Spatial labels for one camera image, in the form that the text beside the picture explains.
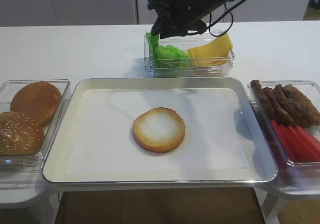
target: white table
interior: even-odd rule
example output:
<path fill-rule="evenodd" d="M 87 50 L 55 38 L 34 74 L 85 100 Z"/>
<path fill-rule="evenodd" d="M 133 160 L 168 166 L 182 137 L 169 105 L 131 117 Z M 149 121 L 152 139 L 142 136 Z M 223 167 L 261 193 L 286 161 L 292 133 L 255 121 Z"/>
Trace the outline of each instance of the white table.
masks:
<path fill-rule="evenodd" d="M 216 28 L 226 29 L 228 25 L 221 23 Z M 244 85 L 252 79 L 309 79 L 320 83 L 319 28 L 317 21 L 235 23 L 230 30 L 236 57 L 230 76 Z M 143 36 L 150 29 L 143 25 L 0 28 L 0 83 L 69 79 L 73 90 L 86 78 L 141 77 L 136 60 L 144 57 Z M 269 192 L 262 205 L 265 216 L 275 217 L 285 204 L 283 199 L 320 198 L 319 183 L 320 178 L 279 176 L 261 185 Z M 0 174 L 2 208 L 34 209 L 39 200 L 46 200 L 53 193 L 57 188 L 46 183 L 40 173 Z"/>

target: cheese slice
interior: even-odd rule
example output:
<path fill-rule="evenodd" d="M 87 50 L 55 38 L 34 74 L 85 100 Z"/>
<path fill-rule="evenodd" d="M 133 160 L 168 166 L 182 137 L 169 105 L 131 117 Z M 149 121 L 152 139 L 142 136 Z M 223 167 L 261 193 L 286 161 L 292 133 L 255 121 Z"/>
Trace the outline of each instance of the cheese slice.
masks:
<path fill-rule="evenodd" d="M 188 49 L 188 54 L 194 59 L 196 66 L 215 66 L 223 65 L 226 61 L 214 60 L 215 57 L 228 57 L 229 51 L 233 48 L 231 39 L 228 34 L 216 38 L 212 42 Z"/>

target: plastic container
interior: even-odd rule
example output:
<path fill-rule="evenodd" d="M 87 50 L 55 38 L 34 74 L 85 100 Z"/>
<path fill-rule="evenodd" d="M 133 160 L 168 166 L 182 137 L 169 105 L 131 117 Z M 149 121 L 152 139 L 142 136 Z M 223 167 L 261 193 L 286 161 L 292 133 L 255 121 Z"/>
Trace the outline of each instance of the plastic container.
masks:
<path fill-rule="evenodd" d="M 276 85 L 281 84 L 282 86 L 291 84 L 299 89 L 304 95 L 306 95 L 313 103 L 313 105 L 320 110 L 320 87 L 313 81 L 306 80 L 294 80 L 294 81 L 260 81 L 262 88 L 270 87 L 274 88 Z M 261 124 L 261 128 L 263 129 L 268 142 L 273 149 L 273 154 L 275 155 L 277 164 L 279 165 L 279 170 L 283 170 L 284 172 L 308 172 L 311 177 L 320 177 L 319 168 L 320 161 L 310 161 L 310 162 L 299 162 L 292 161 L 286 150 L 284 149 L 279 137 L 276 135 L 274 128 L 271 125 L 271 122 L 268 120 L 266 113 L 263 108 L 260 106 L 259 101 L 255 97 L 250 84 L 248 84 L 248 88 L 250 89 L 250 101 L 252 107 L 255 111 L 256 117 Z M 318 126 L 312 126 L 308 129 L 308 131 L 320 140 L 320 129 Z"/>
<path fill-rule="evenodd" d="M 221 34 L 221 30 L 211 31 L 214 35 Z M 189 48 L 203 46 L 216 39 L 206 32 L 198 36 L 172 37 L 164 40 L 159 40 L 159 45 L 173 45 L 187 52 Z M 150 52 L 149 42 L 144 37 L 144 67 L 148 77 L 165 78 L 165 77 L 222 77 L 227 76 L 233 67 L 234 53 L 230 50 L 228 57 L 216 58 L 198 58 L 198 59 L 168 59 L 168 60 L 153 60 Z M 199 67 L 195 66 L 194 62 L 211 61 L 212 66 Z"/>
<path fill-rule="evenodd" d="M 6 81 L 0 88 L 0 113 L 10 111 L 10 104 L 15 94 L 24 86 L 36 82 L 47 81 L 56 86 L 62 94 L 62 99 L 52 122 L 44 129 L 45 139 L 35 155 L 0 155 L 0 171 L 33 171 L 41 170 L 51 148 L 58 123 L 63 117 L 71 98 L 70 82 L 68 80 L 16 80 Z"/>

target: white tabletop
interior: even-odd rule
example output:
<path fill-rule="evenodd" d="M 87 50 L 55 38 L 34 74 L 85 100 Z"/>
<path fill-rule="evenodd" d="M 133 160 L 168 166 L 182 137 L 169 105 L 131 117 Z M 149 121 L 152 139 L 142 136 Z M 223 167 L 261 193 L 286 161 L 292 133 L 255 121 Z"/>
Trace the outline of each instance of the white tabletop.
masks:
<path fill-rule="evenodd" d="M 87 78 L 141 77 L 135 59 L 144 57 L 144 34 L 150 29 L 149 25 L 0 28 L 0 83 L 69 79 L 73 90 Z M 236 57 L 230 76 L 244 85 L 252 79 L 308 79 L 320 84 L 319 29 L 319 21 L 235 23 L 229 32 Z M 39 174 L 29 176 L 39 179 Z M 0 178 L 9 183 L 14 177 L 0 173 Z M 34 183 L 18 195 L 17 186 L 11 193 L 7 185 L 0 185 L 0 204 L 21 203 L 45 192 L 37 191 L 40 187 Z"/>

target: white cabinet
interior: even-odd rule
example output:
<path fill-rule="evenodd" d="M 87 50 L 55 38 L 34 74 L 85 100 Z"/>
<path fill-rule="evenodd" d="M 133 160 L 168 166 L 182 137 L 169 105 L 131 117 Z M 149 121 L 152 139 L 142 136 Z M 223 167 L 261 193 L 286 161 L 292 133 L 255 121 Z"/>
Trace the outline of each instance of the white cabinet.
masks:
<path fill-rule="evenodd" d="M 137 0 L 139 24 L 153 24 L 157 14 L 147 9 L 148 0 Z M 235 22 L 254 21 L 298 21 L 302 20 L 309 0 L 248 0 L 236 8 L 232 13 Z M 213 20 L 223 14 L 224 8 L 215 10 Z M 229 22 L 230 17 L 226 16 L 224 22 Z"/>
<path fill-rule="evenodd" d="M 56 24 L 51 0 L 0 0 L 0 26 Z"/>
<path fill-rule="evenodd" d="M 60 25 L 135 24 L 134 0 L 52 0 Z"/>

